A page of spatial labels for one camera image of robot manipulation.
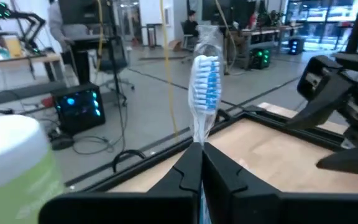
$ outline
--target computer monitor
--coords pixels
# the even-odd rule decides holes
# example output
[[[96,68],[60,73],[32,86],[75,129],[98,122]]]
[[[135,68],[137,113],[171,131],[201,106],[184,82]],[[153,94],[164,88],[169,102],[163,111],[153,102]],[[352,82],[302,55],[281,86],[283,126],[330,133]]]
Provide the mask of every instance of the computer monitor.
[[[107,0],[100,0],[103,23],[115,24],[110,21],[112,6]],[[60,11],[64,24],[99,24],[99,4],[97,0],[59,0]]]
[[[232,25],[231,0],[219,0],[219,5],[227,24]],[[224,25],[215,0],[203,0],[202,18],[204,21],[217,21],[219,25]]]

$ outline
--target green container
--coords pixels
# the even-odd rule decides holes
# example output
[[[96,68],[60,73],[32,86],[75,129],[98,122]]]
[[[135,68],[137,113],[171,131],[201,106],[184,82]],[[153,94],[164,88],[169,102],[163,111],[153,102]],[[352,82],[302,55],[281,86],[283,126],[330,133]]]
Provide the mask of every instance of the green container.
[[[21,126],[7,128],[14,123]],[[62,192],[55,158],[39,123],[17,115],[1,117],[0,224],[38,223],[40,208]]]

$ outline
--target toothbrush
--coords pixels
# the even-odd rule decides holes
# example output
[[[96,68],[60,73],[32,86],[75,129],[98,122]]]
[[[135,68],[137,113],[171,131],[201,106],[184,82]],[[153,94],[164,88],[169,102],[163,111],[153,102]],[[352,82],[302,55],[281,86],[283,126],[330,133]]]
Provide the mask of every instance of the toothbrush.
[[[197,56],[193,61],[189,88],[189,106],[193,114],[194,142],[204,146],[205,138],[214,124],[221,99],[219,57]]]

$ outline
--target robotic arm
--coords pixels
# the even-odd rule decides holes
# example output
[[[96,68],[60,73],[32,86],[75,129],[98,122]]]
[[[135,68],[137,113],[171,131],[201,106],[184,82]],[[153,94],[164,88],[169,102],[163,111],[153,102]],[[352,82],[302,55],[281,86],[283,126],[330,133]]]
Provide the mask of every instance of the robotic arm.
[[[45,20],[36,15],[35,13],[27,12],[17,12],[12,11],[8,8],[6,3],[0,3],[0,19],[27,19],[30,22],[27,30],[22,34],[20,41],[24,43],[26,50],[39,54],[40,50],[35,43],[35,38],[38,36],[41,28],[45,25]],[[37,25],[33,33],[31,34],[32,29]]]
[[[324,159],[323,169],[358,174],[358,82],[344,68],[324,55],[313,57],[298,84],[298,92],[308,100],[305,109],[289,120],[292,129],[307,129],[325,123],[337,111],[349,123],[342,148],[348,149]]]

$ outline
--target blue led light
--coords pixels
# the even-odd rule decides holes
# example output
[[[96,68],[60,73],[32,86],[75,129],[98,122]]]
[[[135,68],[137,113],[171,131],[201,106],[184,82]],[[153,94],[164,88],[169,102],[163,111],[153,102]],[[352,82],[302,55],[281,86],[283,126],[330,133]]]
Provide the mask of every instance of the blue led light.
[[[73,98],[69,98],[69,99],[67,99],[67,103],[68,103],[69,105],[74,105],[75,101],[74,101]]]

